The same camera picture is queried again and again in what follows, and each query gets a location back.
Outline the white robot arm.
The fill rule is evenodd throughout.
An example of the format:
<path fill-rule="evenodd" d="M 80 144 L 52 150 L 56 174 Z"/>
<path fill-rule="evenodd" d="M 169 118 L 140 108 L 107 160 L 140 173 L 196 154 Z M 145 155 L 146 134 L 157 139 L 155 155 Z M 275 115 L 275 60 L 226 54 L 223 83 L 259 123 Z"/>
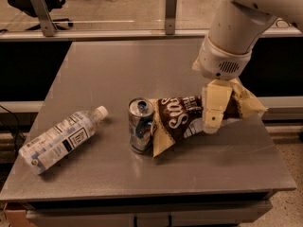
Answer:
<path fill-rule="evenodd" d="M 303 0 L 222 0 L 194 62 L 210 80 L 202 90 L 204 132 L 218 131 L 231 98 L 243 118 L 265 111 L 238 76 L 250 61 L 258 38 L 278 18 L 302 29 Z"/>

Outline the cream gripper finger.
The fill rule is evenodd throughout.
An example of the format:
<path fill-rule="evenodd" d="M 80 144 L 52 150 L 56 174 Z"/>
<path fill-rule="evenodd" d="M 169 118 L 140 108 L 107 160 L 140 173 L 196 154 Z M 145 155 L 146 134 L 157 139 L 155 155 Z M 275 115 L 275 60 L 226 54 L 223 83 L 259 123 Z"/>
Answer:
<path fill-rule="evenodd" d="M 201 63 L 199 59 L 196 59 L 195 62 L 192 64 L 192 69 L 194 71 L 200 71 L 201 70 Z"/>
<path fill-rule="evenodd" d="M 229 81 L 214 79 L 202 90 L 203 131 L 213 134 L 218 131 L 223 122 L 225 112 L 232 94 Z"/>

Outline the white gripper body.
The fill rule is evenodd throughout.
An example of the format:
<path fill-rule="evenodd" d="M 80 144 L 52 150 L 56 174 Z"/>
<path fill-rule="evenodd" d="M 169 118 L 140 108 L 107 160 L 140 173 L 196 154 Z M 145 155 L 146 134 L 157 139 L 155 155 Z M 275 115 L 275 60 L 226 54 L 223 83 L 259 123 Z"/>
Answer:
<path fill-rule="evenodd" d="M 234 79 L 242 73 L 251 59 L 251 54 L 251 51 L 243 55 L 226 52 L 206 37 L 199 51 L 198 63 L 205 78 Z"/>

